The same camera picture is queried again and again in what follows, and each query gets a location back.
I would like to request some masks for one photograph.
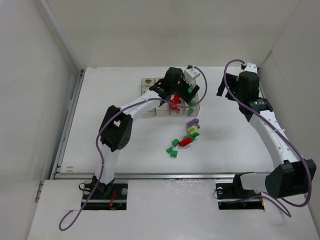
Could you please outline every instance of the red object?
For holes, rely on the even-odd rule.
[[[179,142],[180,147],[187,146],[188,144],[192,143],[193,140],[191,137],[187,137],[186,139],[183,139],[181,142]]]

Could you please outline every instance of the green block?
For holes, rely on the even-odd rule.
[[[166,150],[166,152],[169,154],[169,153],[171,153],[171,151],[172,151],[172,147],[170,147],[170,148],[168,148],[167,150]]]
[[[192,99],[188,104],[191,105],[191,106],[193,106],[193,105],[196,104],[196,101]]]
[[[189,108],[189,109],[187,110],[186,113],[190,116],[193,112],[194,112],[194,108],[191,107],[191,108]]]
[[[196,138],[196,136],[199,136],[200,135],[200,133],[198,133],[198,132],[194,132],[193,134],[191,134],[190,136],[191,137],[194,137],[194,138]]]
[[[192,90],[193,90],[193,87],[192,87],[192,86],[190,86],[190,87],[189,87],[189,89],[188,89],[188,93],[191,93],[191,92],[192,92]]]
[[[177,157],[177,155],[178,155],[178,151],[175,151],[175,150],[172,150],[171,152],[170,152],[170,156],[171,157]]]
[[[175,139],[172,141],[172,146],[176,147],[179,144],[179,140]]]
[[[194,136],[191,136],[191,135],[187,135],[187,136],[184,136],[183,139],[187,139],[187,138],[192,138],[192,140],[195,140],[196,138]]]

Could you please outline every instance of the white tabletop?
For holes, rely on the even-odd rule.
[[[120,107],[140,96],[142,78],[163,77],[169,67],[89,67],[86,69],[64,153],[61,173],[94,173],[100,161],[95,138],[109,106]],[[259,135],[224,96],[216,96],[223,67],[201,67],[208,92],[200,104],[200,136],[166,153],[174,139],[187,134],[192,117],[141,118],[134,122],[129,144],[120,152],[117,173],[239,173],[270,172],[273,165]],[[229,73],[241,70],[231,67]],[[199,97],[204,93],[197,79]]]
[[[318,240],[308,207],[287,206],[292,218],[265,200],[265,210],[219,210],[214,181],[130,180],[127,210],[85,210],[60,232],[58,224],[80,208],[81,180],[46,180],[28,240]],[[289,198],[295,203],[302,195]],[[69,215],[62,227],[73,220]]]

